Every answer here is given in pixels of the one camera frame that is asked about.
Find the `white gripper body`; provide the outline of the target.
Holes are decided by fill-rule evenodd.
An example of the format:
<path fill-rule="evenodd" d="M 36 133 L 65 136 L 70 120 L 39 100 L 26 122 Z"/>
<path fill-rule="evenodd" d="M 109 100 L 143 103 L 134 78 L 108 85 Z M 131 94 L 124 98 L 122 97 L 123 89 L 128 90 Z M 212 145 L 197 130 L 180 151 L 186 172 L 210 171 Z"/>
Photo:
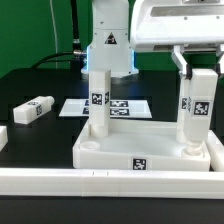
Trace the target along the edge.
<path fill-rule="evenodd" d="M 136 0 L 130 43 L 135 52 L 224 44 L 224 0 Z"/>

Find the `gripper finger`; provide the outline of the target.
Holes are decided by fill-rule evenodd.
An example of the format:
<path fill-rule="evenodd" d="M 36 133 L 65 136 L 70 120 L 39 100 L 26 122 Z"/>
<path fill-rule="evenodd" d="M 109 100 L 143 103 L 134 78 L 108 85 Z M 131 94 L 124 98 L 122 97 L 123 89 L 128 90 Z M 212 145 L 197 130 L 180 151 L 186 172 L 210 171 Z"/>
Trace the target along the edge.
<path fill-rule="evenodd" d="M 192 68 L 185 60 L 183 53 L 184 47 L 182 45 L 175 45 L 171 53 L 171 58 L 179 69 L 179 75 L 185 79 L 191 79 Z"/>
<path fill-rule="evenodd" d="M 216 57 L 218 62 L 216 63 L 216 72 L 219 75 L 224 74 L 224 44 L 220 44 L 216 49 Z"/>

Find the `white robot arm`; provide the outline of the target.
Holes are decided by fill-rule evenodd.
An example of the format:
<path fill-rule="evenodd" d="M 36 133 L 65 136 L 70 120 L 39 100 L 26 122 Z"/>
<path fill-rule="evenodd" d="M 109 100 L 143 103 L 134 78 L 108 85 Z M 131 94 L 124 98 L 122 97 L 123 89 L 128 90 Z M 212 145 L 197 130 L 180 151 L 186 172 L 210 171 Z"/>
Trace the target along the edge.
<path fill-rule="evenodd" d="M 224 72 L 224 0 L 92 0 L 93 38 L 83 72 L 108 68 L 116 78 L 136 74 L 134 53 L 171 52 L 189 77 L 187 52 L 214 52 Z"/>

